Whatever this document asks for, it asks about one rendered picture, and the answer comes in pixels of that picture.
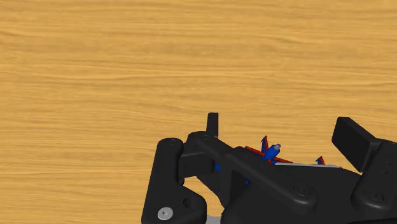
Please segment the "blue and red toy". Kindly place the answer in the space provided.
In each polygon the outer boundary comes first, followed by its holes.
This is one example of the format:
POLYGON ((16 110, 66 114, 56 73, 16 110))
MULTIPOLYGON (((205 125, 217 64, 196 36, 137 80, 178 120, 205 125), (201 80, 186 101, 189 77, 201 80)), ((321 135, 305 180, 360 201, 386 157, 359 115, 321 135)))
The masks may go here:
POLYGON ((336 185, 343 180, 343 169, 335 165, 325 165, 322 157, 317 159, 317 164, 295 164, 279 158, 280 149, 280 144, 269 146, 267 138, 264 137, 260 151, 246 146, 244 154, 254 163, 255 168, 259 168, 259 172, 280 185, 336 185))

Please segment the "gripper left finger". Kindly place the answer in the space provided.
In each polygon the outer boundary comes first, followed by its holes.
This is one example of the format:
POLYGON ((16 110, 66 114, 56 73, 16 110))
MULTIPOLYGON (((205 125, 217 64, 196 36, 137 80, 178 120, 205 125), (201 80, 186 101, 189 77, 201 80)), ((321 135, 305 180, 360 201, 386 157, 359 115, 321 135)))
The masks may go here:
POLYGON ((142 224, 205 224, 205 199, 182 180, 196 176, 212 190, 223 207, 230 205, 250 181, 292 213, 315 210, 317 193, 245 148, 232 148, 218 138, 218 114, 209 113, 204 132, 192 132, 185 142, 158 142, 145 198, 142 224))

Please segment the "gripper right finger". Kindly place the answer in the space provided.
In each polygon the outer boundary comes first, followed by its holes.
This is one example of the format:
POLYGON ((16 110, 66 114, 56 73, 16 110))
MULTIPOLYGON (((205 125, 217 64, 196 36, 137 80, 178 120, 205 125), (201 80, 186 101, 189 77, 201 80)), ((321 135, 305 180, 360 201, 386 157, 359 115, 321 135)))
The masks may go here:
POLYGON ((377 138, 349 117, 337 118, 332 143, 361 173, 351 194, 365 216, 397 216, 397 143, 377 138))

